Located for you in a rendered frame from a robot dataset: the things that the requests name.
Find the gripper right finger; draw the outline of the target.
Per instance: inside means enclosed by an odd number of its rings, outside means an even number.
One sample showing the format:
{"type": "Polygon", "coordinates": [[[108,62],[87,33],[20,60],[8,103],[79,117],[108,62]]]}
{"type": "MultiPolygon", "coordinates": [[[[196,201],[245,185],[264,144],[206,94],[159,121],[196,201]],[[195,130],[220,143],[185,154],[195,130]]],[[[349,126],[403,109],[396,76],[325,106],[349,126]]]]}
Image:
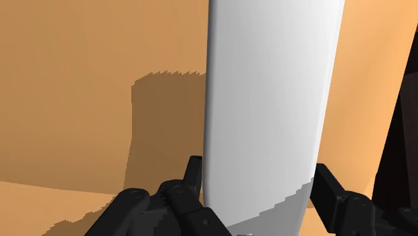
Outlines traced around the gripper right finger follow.
{"type": "Polygon", "coordinates": [[[325,164],[316,164],[310,200],[335,236],[418,236],[418,210],[386,213],[367,196],[344,190],[325,164]]]}

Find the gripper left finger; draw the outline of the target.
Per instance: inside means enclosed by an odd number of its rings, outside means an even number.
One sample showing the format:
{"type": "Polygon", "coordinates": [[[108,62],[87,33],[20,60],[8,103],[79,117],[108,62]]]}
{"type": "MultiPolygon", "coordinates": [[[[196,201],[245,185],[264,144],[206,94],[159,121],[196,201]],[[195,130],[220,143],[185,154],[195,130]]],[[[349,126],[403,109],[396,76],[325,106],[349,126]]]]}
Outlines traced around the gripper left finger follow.
{"type": "Polygon", "coordinates": [[[84,236],[231,236],[199,201],[202,157],[191,156],[181,180],[163,182],[154,195],[120,192],[84,236]]]}

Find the white rounded slab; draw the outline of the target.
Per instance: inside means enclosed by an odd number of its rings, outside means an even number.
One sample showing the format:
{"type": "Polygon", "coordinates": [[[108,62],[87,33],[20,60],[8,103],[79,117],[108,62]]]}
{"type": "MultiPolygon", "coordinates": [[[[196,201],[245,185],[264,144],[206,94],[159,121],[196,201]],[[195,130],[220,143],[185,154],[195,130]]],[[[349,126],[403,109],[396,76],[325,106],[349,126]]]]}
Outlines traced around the white rounded slab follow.
{"type": "Polygon", "coordinates": [[[203,193],[231,236],[298,236],[345,0],[209,0],[203,193]]]}

